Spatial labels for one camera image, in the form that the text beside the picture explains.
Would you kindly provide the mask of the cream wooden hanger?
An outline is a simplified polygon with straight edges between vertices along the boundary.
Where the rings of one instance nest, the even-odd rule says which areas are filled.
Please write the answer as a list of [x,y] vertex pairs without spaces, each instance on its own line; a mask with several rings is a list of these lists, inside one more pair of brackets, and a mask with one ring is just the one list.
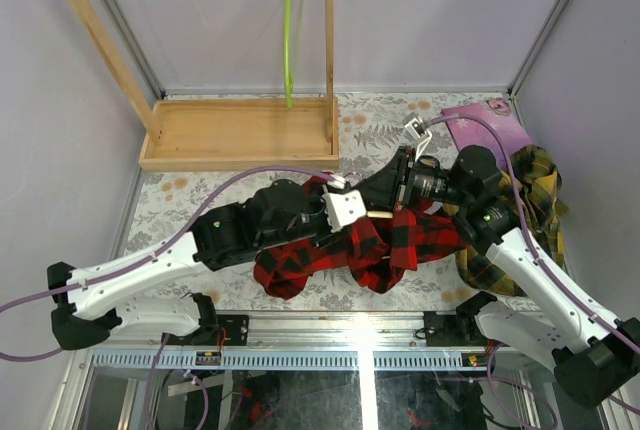
[[392,219],[394,217],[393,212],[370,210],[367,212],[367,216],[372,219]]

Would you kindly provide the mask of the red black plaid shirt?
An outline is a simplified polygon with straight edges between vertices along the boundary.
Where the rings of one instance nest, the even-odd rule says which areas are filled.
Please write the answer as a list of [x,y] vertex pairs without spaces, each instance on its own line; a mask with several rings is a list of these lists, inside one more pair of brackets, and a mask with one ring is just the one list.
[[324,247],[307,238],[265,249],[255,257],[253,277],[268,295],[289,300],[311,275],[346,267],[359,286],[384,294],[420,263],[466,248],[450,217],[426,212],[432,205],[419,198],[391,218],[360,219]]

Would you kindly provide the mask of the yellow black plaid shirt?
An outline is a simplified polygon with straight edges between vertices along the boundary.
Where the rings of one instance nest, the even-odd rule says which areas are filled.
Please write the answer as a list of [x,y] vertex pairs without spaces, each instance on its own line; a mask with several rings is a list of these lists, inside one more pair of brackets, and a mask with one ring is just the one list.
[[[562,179],[550,154],[537,145],[519,149],[510,157],[527,226],[536,242],[560,267],[565,266],[565,248],[560,217],[568,208],[558,198]],[[508,297],[526,293],[496,265],[468,247],[456,253],[461,279],[471,288]]]

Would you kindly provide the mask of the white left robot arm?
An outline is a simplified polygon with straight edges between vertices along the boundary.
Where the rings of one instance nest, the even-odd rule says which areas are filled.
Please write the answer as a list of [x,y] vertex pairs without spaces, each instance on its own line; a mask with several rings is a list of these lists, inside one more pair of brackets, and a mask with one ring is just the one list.
[[52,332],[64,350],[143,332],[211,344],[221,327],[210,297],[193,293],[163,303],[142,300],[140,294],[249,262],[266,248],[306,238],[325,241],[365,213],[360,194],[347,187],[324,185],[307,193],[290,180],[278,180],[243,203],[209,210],[183,234],[127,257],[89,268],[53,264],[47,270],[56,303]]

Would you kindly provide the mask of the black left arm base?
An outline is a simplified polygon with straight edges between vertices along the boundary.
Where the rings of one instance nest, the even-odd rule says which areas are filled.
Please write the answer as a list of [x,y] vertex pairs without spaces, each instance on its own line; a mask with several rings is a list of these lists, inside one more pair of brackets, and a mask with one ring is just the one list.
[[218,317],[218,326],[213,330],[206,330],[195,337],[194,345],[214,345],[220,347],[246,346],[249,336],[250,317],[242,314],[229,314]]

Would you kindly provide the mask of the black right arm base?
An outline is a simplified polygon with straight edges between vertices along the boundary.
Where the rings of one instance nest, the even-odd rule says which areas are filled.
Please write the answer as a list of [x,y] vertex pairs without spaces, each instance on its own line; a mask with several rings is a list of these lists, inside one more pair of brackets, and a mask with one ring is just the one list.
[[480,310],[498,299],[480,292],[459,304],[453,312],[425,311],[423,328],[428,347],[485,346],[487,338],[475,321]]

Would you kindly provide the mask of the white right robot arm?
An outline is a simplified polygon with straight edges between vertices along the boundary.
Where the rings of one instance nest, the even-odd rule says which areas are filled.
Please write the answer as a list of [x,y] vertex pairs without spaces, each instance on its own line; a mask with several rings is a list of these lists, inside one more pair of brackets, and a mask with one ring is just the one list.
[[462,238],[510,276],[544,313],[540,321],[493,297],[475,297],[456,319],[467,344],[504,343],[551,371],[580,406],[599,406],[639,373],[639,321],[621,320],[572,280],[535,242],[499,196],[502,174],[492,152],[463,148],[450,169],[401,147],[381,170],[357,184],[378,209],[407,208],[421,198],[457,206]]

